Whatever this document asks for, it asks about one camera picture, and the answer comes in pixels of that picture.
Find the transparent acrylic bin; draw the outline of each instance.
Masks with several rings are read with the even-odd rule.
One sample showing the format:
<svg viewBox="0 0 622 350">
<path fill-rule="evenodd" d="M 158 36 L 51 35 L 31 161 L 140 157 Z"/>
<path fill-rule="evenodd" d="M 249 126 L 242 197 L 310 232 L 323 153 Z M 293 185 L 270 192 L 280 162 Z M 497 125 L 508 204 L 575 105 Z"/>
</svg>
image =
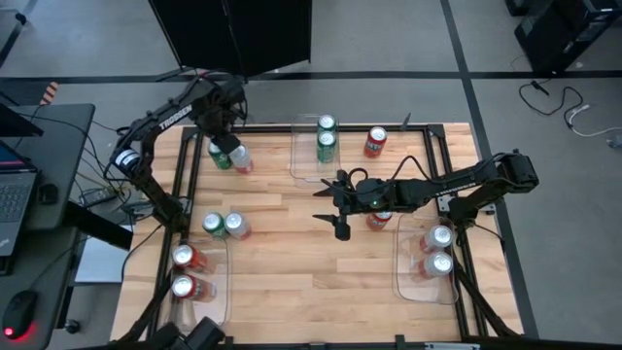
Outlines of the transparent acrylic bin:
<svg viewBox="0 0 622 350">
<path fill-rule="evenodd" d="M 184 334 L 189 334 L 203 317 L 209 317 L 222 326 L 229 319 L 231 300 L 231 264 L 226 242 L 221 239 L 214 239 L 205 233 L 204 237 L 191 236 L 189 244 L 207 256 L 207 270 L 210 271 L 193 272 L 185 269 L 183 273 L 213 284 L 216 287 L 216 296 L 209 301 L 190 300 L 179 299 L 169 292 L 170 306 L 164 307 L 166 316 L 161 319 L 160 326 L 172 321 Z M 178 246 L 179 240 L 173 242 L 171 253 Z M 174 280 L 178 275 L 174 274 L 172 279 Z"/>
<path fill-rule="evenodd" d="M 422 278 L 417 272 L 418 262 L 429 255 L 422 251 L 419 242 L 436 225 L 454 230 L 450 221 L 435 216 L 404 214 L 399 218 L 394 241 L 394 292 L 399 297 L 439 304 L 453 304 L 458 300 L 453 269 L 446 276 L 431 279 Z"/>
<path fill-rule="evenodd" d="M 324 189 L 320 180 L 332 181 L 341 169 L 339 153 L 339 120 L 335 130 L 336 145 L 334 159 L 330 162 L 318 160 L 318 120 L 323 115 L 298 115 L 292 118 L 292 160 L 290 173 L 297 187 Z"/>
</svg>

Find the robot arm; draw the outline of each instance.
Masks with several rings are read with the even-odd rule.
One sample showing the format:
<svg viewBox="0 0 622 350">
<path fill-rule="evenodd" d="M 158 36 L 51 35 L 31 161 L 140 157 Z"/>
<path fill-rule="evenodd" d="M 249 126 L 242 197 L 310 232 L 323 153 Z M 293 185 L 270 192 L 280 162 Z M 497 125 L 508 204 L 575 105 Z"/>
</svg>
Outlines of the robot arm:
<svg viewBox="0 0 622 350">
<path fill-rule="evenodd" d="M 174 232 L 186 229 L 189 223 L 179 199 L 166 193 L 153 177 L 157 137 L 188 118 L 228 154 L 240 145 L 229 131 L 237 118 L 246 120 L 246 112 L 235 108 L 245 101 L 244 89 L 237 80 L 230 79 L 218 85 L 197 77 L 179 96 L 169 98 L 157 110 L 148 111 L 146 117 L 134 121 L 117 142 L 110 162 L 149 198 L 154 205 L 154 218 Z M 133 143 L 140 144 L 139 151 L 132 148 Z"/>
<path fill-rule="evenodd" d="M 528 193 L 538 184 L 531 160 L 518 151 L 497 154 L 471 167 L 434 179 L 396 180 L 399 170 L 409 158 L 417 161 L 414 157 L 405 158 L 396 174 L 386 181 L 367 178 L 366 171 L 361 168 L 350 173 L 339 170 L 332 184 L 323 181 L 328 189 L 314 194 L 332 196 L 332 203 L 339 209 L 339 216 L 314 217 L 332 223 L 338 239 L 349 240 L 349 215 L 385 211 L 412 213 L 434 198 L 481 186 L 467 197 L 455 197 L 449 201 L 449 219 L 456 226 L 470 227 L 480 208 L 494 203 L 506 193 Z M 363 172 L 365 179 L 354 187 L 350 178 L 356 172 Z"/>
</svg>

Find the green soda can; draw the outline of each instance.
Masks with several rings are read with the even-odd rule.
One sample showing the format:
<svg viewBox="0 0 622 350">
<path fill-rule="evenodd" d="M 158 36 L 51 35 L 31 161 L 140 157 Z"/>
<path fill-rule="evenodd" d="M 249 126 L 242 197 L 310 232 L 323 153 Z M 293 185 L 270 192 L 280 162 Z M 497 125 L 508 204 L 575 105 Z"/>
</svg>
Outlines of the green soda can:
<svg viewBox="0 0 622 350">
<path fill-rule="evenodd" d="M 210 142 L 210 146 L 207 148 L 207 153 L 210 154 L 212 160 L 216 163 L 216 167 L 221 170 L 226 170 L 231 167 L 231 159 L 218 146 L 213 142 Z"/>
<path fill-rule="evenodd" d="M 337 138 L 334 133 L 324 131 L 318 136 L 318 160 L 320 162 L 331 162 L 334 159 Z"/>
<path fill-rule="evenodd" d="M 318 133 L 334 132 L 337 129 L 337 120 L 330 115 L 323 115 L 318 119 Z"/>
<path fill-rule="evenodd" d="M 225 230 L 225 220 L 217 212 L 207 213 L 203 219 L 203 228 L 214 238 L 225 239 L 228 236 L 228 232 Z"/>
</svg>

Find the wooden table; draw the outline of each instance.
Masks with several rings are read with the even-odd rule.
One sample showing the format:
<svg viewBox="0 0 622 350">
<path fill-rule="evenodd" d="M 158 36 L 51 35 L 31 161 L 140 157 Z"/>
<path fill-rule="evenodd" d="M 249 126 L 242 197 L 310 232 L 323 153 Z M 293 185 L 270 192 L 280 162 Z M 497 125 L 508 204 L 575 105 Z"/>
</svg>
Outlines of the wooden table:
<svg viewBox="0 0 622 350">
<path fill-rule="evenodd" d="M 445 124 L 455 169 L 478 161 L 467 123 Z M 182 129 L 161 135 L 156 144 L 154 174 L 171 190 Z M 365 133 L 341 133 L 341 166 L 363 167 L 370 177 L 389 178 L 407 155 L 428 169 L 421 132 L 390 133 L 379 159 L 363 156 Z M 235 343 L 392 342 L 459 340 L 453 305 L 403 300 L 392 290 L 393 237 L 397 219 L 375 232 L 364 217 L 349 219 L 352 239 L 334 238 L 332 227 L 312 214 L 336 213 L 330 198 L 311 196 L 300 189 L 289 171 L 291 135 L 243 134 L 255 163 L 250 175 L 220 171 L 203 147 L 191 220 L 191 235 L 204 237 L 201 227 L 208 211 L 243 212 L 253 226 L 246 241 L 229 240 L 232 259 L 230 318 L 224 329 Z M 440 151 L 435 147 L 437 163 Z M 187 154 L 190 169 L 192 151 Z M 186 171 L 184 183 L 190 171 Z M 400 178 L 423 178 L 414 163 L 404 165 Z M 431 203 L 417 214 L 435 215 Z M 496 230 L 494 217 L 480 215 L 477 223 Z M 157 226 L 146 220 L 137 228 L 132 245 Z M 479 228 L 468 231 L 479 288 L 498 314 L 515 331 L 521 323 L 498 239 Z M 137 250 L 127 263 L 125 281 L 111 338 L 123 335 L 151 298 L 163 229 Z M 466 292 L 471 332 L 475 329 Z"/>
</svg>

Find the laptop screen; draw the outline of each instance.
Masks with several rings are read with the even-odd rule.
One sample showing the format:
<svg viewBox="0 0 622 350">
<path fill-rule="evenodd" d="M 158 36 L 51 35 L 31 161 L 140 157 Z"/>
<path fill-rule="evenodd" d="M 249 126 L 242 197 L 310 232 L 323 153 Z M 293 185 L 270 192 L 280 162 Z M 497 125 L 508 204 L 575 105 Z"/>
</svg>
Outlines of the laptop screen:
<svg viewBox="0 0 622 350">
<path fill-rule="evenodd" d="M 25 165 L 13 151 L 0 142 L 0 170 L 21 168 Z"/>
</svg>

